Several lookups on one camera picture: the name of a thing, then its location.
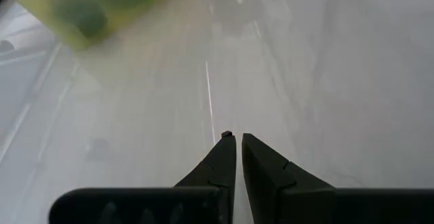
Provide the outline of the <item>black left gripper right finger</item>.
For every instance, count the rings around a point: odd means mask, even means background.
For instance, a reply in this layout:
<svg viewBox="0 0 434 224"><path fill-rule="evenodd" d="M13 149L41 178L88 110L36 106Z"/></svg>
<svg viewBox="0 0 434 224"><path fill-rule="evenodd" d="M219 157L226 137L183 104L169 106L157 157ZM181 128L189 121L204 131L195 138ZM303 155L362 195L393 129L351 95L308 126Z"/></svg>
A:
<svg viewBox="0 0 434 224"><path fill-rule="evenodd" d="M254 224L434 224L434 189L337 188L253 134L241 147Z"/></svg>

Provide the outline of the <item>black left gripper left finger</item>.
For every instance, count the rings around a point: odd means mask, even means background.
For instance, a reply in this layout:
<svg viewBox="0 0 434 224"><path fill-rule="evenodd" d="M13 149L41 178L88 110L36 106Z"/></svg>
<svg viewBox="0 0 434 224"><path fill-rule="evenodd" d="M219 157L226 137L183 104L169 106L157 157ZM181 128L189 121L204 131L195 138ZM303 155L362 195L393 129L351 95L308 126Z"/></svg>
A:
<svg viewBox="0 0 434 224"><path fill-rule="evenodd" d="M173 187L74 189L52 204L49 224L233 224L236 169L226 131Z"/></svg>

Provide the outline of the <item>white table sheet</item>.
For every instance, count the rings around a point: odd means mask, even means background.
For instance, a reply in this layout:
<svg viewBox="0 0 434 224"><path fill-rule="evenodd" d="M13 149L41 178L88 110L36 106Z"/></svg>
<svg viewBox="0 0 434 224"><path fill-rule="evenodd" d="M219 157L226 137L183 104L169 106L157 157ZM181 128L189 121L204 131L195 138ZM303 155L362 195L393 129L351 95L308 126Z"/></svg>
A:
<svg viewBox="0 0 434 224"><path fill-rule="evenodd" d="M227 130L337 187L434 188L434 0L161 0L84 52L0 5L0 224L175 185Z"/></svg>

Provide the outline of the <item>yellow translucent plastic bin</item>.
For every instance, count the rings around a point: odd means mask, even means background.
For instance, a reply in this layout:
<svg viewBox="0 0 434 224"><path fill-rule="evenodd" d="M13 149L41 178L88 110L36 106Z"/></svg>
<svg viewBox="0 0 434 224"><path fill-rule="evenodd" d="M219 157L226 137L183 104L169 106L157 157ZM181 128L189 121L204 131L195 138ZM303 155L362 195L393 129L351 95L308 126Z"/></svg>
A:
<svg viewBox="0 0 434 224"><path fill-rule="evenodd" d="M86 50L124 28L159 0L16 0L63 43Z"/></svg>

